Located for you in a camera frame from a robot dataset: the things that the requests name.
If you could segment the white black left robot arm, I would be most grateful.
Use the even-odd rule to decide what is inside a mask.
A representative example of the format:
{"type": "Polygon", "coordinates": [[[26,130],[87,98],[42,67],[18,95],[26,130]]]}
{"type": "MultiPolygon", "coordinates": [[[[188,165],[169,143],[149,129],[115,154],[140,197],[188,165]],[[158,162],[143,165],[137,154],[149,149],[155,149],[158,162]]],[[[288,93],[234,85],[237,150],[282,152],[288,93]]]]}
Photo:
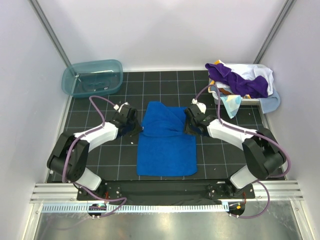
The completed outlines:
{"type": "Polygon", "coordinates": [[[64,181],[79,186],[81,193],[94,200],[106,200],[107,182],[87,168],[89,152],[106,142],[125,135],[134,136],[141,131],[137,110],[126,102],[116,107],[110,121],[104,120],[88,131],[61,133],[47,160],[47,167],[64,181]]]}

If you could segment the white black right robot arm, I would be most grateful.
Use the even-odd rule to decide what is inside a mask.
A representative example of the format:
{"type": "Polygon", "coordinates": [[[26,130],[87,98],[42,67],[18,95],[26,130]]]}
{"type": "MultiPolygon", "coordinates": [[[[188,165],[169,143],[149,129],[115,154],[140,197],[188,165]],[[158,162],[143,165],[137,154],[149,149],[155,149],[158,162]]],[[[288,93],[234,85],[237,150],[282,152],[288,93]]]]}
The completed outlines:
{"type": "Polygon", "coordinates": [[[269,178],[288,161],[288,154],[267,128],[243,128],[206,115],[203,103],[192,104],[184,113],[184,133],[219,139],[243,151],[246,165],[225,181],[224,189],[230,198],[237,198],[248,185],[269,178]]]}

